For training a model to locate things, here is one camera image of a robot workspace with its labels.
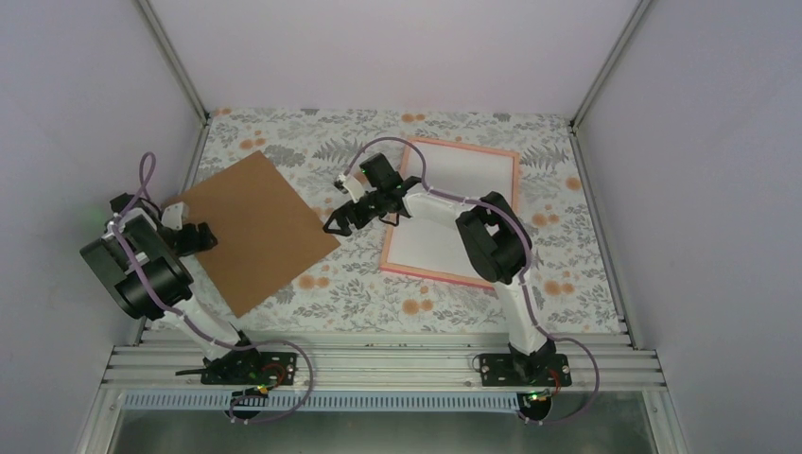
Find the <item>brown cardboard backing board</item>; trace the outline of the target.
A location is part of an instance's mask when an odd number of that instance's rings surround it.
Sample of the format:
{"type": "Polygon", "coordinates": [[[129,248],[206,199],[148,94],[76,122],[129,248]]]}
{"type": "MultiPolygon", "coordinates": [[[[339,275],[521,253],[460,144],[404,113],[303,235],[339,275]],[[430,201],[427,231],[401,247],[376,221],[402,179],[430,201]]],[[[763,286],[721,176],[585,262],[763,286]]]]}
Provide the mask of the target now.
{"type": "Polygon", "coordinates": [[[178,202],[187,205],[189,221],[207,223],[217,238],[217,246],[196,257],[236,317],[340,246],[260,152],[167,200],[178,202]]]}

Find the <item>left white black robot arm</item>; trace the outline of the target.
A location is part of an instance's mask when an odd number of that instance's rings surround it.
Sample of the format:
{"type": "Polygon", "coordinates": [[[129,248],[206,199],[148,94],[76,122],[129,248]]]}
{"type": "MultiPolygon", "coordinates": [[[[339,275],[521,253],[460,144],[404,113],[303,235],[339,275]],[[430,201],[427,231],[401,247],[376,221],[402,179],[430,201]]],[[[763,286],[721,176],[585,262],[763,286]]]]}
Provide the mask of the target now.
{"type": "Polygon", "coordinates": [[[118,195],[110,206],[113,215],[104,233],[79,254],[114,302],[135,320],[165,323],[195,342],[203,352],[196,372],[202,383],[256,380],[263,357],[241,330],[199,301],[191,288],[194,279],[179,258],[184,239],[192,249],[216,245],[208,226],[165,226],[155,204],[130,193],[118,195]]]}

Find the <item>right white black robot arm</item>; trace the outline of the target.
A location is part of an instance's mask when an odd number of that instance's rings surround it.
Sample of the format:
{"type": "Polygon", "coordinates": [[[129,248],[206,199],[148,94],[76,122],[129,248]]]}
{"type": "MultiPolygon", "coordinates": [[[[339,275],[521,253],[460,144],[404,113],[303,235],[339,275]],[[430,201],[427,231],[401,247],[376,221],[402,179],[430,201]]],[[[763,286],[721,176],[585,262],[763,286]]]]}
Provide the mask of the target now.
{"type": "Polygon", "coordinates": [[[383,154],[359,167],[372,188],[365,190],[349,173],[338,175],[334,186],[350,200],[333,211],[324,232],[350,236],[387,215],[429,220],[456,232],[470,265],[501,302],[514,377],[534,385],[546,376],[556,346],[537,321],[527,283],[532,241],[506,199],[497,192],[471,199],[436,189],[423,177],[402,178],[383,154]]]}

